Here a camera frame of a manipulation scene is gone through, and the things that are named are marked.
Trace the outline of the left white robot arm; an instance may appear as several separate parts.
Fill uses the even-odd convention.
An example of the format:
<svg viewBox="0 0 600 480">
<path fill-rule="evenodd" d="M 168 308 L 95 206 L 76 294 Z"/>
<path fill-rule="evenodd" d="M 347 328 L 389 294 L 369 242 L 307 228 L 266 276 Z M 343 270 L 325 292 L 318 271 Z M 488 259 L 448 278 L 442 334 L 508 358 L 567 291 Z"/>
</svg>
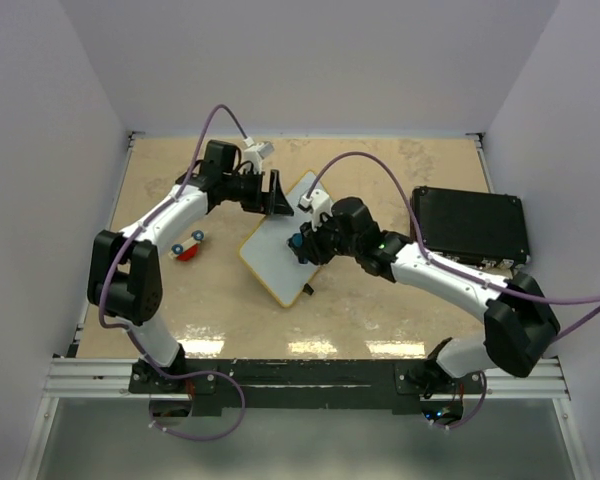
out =
<svg viewBox="0 0 600 480">
<path fill-rule="evenodd" d="M 169 332 L 159 308 L 163 298 L 160 259 L 177 238 L 225 201 L 243 211 L 290 216 L 279 172 L 266 172 L 269 142 L 246 138 L 245 146 L 211 140 L 198 150 L 190 168 L 167 196 L 124 229 L 103 230 L 94 239 L 87 298 L 98 309 L 100 325 L 123 330 L 165 392 L 187 380 L 182 345 Z"/>
</svg>

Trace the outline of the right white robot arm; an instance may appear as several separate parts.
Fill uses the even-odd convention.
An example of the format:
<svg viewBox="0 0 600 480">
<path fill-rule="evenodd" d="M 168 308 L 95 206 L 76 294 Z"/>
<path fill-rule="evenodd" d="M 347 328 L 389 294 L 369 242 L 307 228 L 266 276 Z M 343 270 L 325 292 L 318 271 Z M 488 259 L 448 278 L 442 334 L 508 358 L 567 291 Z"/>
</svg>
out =
<svg viewBox="0 0 600 480">
<path fill-rule="evenodd" d="M 332 201 L 316 190 L 298 206 L 311 216 L 288 241 L 299 262 L 320 266 L 336 256 L 351 257 L 372 276 L 424 290 L 482 322 L 483 335 L 436 346 L 410 375 L 421 387 L 446 393 L 461 377 L 490 368 L 525 378 L 560 331 L 529 275 L 507 279 L 422 253 L 409 237 L 381 229 L 357 197 Z"/>
</svg>

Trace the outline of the blue whiteboard eraser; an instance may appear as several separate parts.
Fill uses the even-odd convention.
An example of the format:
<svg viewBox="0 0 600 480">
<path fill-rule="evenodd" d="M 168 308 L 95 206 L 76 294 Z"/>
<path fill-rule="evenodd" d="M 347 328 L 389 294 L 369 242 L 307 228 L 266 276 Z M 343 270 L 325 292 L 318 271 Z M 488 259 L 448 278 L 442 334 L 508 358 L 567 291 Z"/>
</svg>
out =
<svg viewBox="0 0 600 480">
<path fill-rule="evenodd" d="M 304 236 L 301 233 L 294 233 L 288 239 L 287 244 L 300 264 L 308 263 L 304 249 Z"/>
</svg>

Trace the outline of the yellow framed whiteboard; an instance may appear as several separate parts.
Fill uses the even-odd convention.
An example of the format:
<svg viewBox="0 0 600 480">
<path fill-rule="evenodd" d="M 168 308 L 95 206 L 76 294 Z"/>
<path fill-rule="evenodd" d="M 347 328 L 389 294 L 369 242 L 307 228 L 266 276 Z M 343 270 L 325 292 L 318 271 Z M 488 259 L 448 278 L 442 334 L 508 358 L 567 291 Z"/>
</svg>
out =
<svg viewBox="0 0 600 480">
<path fill-rule="evenodd" d="M 243 263 L 284 308 L 296 302 L 319 271 L 311 263 L 301 264 L 287 244 L 303 223 L 311 221 L 311 214 L 299 209 L 298 202 L 316 175 L 313 170 L 306 171 L 285 194 L 293 216 L 265 216 L 239 248 Z"/>
</svg>

